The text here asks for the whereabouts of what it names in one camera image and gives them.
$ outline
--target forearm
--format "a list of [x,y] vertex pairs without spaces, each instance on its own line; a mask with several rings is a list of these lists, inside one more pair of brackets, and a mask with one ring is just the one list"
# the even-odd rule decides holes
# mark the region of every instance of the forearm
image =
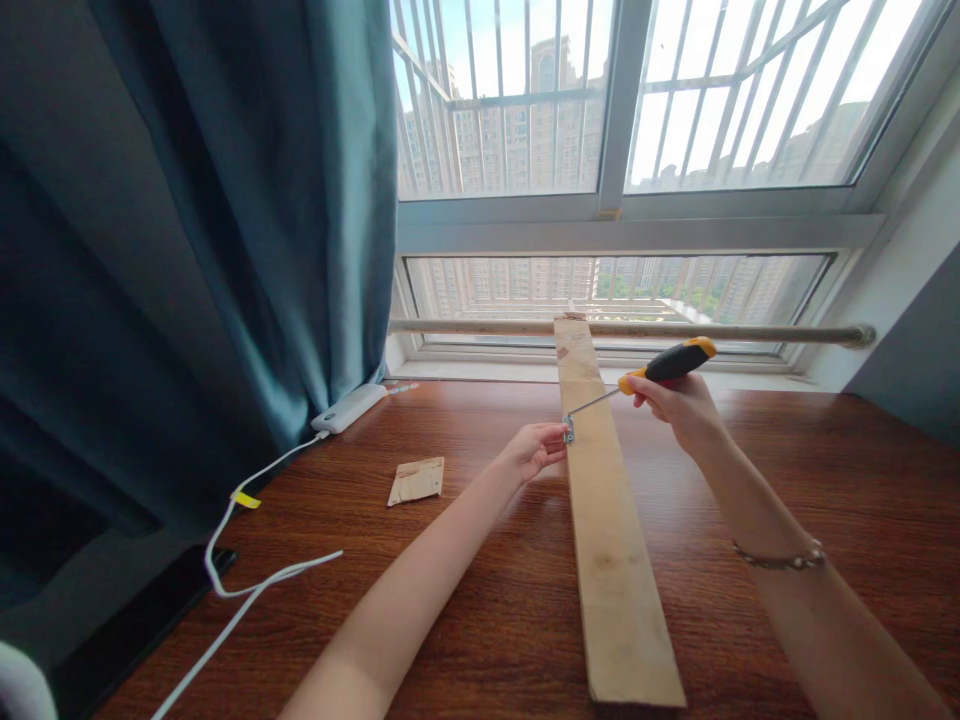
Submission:
[[494,465],[484,470],[360,600],[282,720],[383,717],[434,621],[519,487],[515,473]]
[[[745,552],[784,559],[810,552],[810,536],[731,440],[708,444],[694,459]],[[751,568],[750,574],[820,717],[951,717],[829,562],[800,572]]]

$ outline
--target sky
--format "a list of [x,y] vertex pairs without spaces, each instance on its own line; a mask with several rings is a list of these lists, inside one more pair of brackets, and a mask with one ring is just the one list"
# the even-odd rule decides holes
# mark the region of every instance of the sky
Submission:
[[[837,79],[850,53],[860,27],[873,0],[849,0],[840,12],[836,27],[830,36],[823,57],[814,74],[806,100],[800,109],[791,136],[798,135],[823,114]],[[421,37],[426,43],[426,22],[423,16],[423,0],[399,0],[402,8],[407,38],[417,53],[416,38],[412,26],[411,2],[420,13]],[[813,12],[826,0],[812,0],[809,12]],[[877,88],[890,61],[910,25],[921,0],[887,0],[877,25],[867,43],[857,69],[841,100],[842,103],[869,101]],[[530,1],[530,43],[552,39],[556,26],[556,0]],[[776,0],[767,0],[760,19],[756,38],[751,47],[749,61],[761,50],[772,24]],[[797,20],[801,0],[786,0],[783,14],[774,32],[776,42],[785,35]],[[461,96],[473,97],[470,82],[470,61],[467,45],[466,16],[462,0],[441,0],[444,37],[448,63],[454,68],[456,83]],[[669,80],[680,39],[685,3],[681,0],[658,2],[656,23],[652,42],[647,43],[647,81]],[[740,48],[749,23],[753,0],[728,0],[727,12],[720,32],[716,57],[711,76],[729,75],[737,64]],[[520,95],[524,92],[524,17],[523,0],[501,0],[501,33],[503,47],[503,94]],[[593,27],[590,33],[590,58],[588,76],[599,77],[604,62],[608,59],[610,25],[613,0],[594,0]],[[717,27],[721,0],[693,0],[678,78],[703,77],[706,74],[708,53]],[[587,0],[563,0],[561,4],[561,35],[570,38],[571,61],[577,73],[583,72]],[[493,0],[470,0],[470,15],[473,27],[474,57],[477,74],[477,95],[499,95],[496,62],[496,34]],[[396,24],[391,3],[391,19]],[[756,162],[769,161],[797,96],[804,73],[809,65],[822,25],[807,33],[797,44],[787,66],[777,101],[761,139]],[[735,165],[746,164],[750,149],[756,139],[761,115],[770,97],[774,79],[783,55],[771,61],[762,74],[755,75],[741,87],[731,127],[735,128],[743,115],[745,100],[752,82],[759,82],[750,115],[747,118],[743,138],[736,155]],[[406,71],[394,53],[397,77],[400,79],[400,99],[404,110],[412,108],[411,95],[406,82]],[[697,126],[697,134],[691,149],[688,172],[705,169],[710,161],[714,139],[726,104],[729,88],[711,88],[704,95],[703,108]],[[674,93],[670,121],[664,141],[661,170],[667,165],[679,169],[686,153],[693,117],[699,98],[699,90],[684,90]],[[667,105],[667,93],[648,93],[643,97],[637,146],[631,178],[634,183],[652,176],[660,129]],[[732,149],[732,132],[728,133],[723,153]]]

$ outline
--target curtain rod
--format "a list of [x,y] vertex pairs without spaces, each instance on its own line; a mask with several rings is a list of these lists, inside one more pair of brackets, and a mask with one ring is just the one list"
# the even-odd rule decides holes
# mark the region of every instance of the curtain rod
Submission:
[[[846,327],[800,327],[797,325],[697,325],[651,322],[590,323],[593,337],[677,338],[706,335],[714,340],[744,342],[788,342],[866,347],[876,339],[869,325]],[[548,335],[553,336],[550,320],[391,320],[391,333],[433,333],[437,335]]]

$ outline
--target yellow tag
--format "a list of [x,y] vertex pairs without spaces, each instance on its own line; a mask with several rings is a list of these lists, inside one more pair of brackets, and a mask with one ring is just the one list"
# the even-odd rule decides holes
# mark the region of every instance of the yellow tag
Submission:
[[237,501],[238,505],[243,505],[251,510],[256,510],[258,507],[260,507],[260,501],[256,498],[250,497],[246,493],[234,493],[233,497]]

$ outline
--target yellow screwdriver handle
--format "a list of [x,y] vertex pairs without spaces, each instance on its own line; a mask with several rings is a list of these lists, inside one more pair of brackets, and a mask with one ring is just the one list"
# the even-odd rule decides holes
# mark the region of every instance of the yellow screwdriver handle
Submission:
[[[633,377],[647,378],[653,382],[675,380],[696,370],[707,360],[717,354],[717,346],[708,337],[695,337],[679,345],[667,348],[657,355],[650,364],[636,372],[630,373]],[[624,395],[635,395],[634,389],[627,380],[630,375],[624,375],[617,382],[617,387]]]
[[646,369],[645,367],[640,368],[640,369],[637,370],[636,372],[630,373],[629,375],[624,375],[622,378],[620,378],[620,379],[617,381],[617,386],[620,388],[620,392],[622,392],[624,395],[636,395],[636,394],[637,394],[636,390],[634,390],[634,389],[630,386],[630,381],[627,380],[627,378],[630,377],[630,375],[633,375],[634,377],[646,377],[646,376],[647,376],[647,369]]

